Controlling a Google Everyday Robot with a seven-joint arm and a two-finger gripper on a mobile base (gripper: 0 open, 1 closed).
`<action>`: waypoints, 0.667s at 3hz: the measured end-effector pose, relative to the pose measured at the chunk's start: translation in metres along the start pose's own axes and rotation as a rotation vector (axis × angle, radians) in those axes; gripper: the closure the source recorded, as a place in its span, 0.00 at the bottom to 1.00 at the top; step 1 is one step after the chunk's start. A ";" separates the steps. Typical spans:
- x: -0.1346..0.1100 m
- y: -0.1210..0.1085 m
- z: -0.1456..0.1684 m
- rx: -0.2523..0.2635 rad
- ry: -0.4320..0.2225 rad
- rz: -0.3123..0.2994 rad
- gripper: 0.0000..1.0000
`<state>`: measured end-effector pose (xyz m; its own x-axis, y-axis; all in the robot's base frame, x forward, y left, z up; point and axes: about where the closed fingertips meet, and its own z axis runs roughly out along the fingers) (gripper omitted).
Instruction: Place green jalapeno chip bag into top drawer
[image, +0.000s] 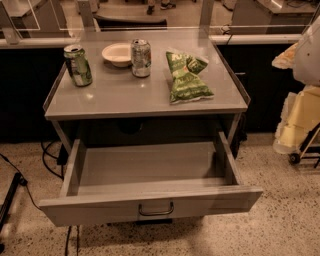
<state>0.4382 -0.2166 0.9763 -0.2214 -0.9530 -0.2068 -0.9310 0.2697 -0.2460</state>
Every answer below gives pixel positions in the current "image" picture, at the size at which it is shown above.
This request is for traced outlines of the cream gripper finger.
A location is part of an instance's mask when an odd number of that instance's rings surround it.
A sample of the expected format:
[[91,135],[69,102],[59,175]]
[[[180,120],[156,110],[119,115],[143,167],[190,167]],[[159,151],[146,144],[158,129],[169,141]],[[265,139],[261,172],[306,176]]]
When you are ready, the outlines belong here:
[[295,153],[320,123],[320,87],[309,85],[299,93],[290,92],[280,118],[273,149],[280,154]]
[[272,61],[272,66],[279,69],[292,69],[296,53],[297,43],[291,45]]

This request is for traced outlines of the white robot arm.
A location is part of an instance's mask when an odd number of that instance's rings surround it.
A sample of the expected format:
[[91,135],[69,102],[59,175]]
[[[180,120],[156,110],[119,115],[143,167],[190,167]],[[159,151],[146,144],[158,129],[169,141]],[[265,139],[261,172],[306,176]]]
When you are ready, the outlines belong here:
[[297,153],[320,123],[320,17],[297,43],[274,58],[272,66],[291,69],[294,79],[304,85],[300,92],[286,97],[273,142],[277,153]]

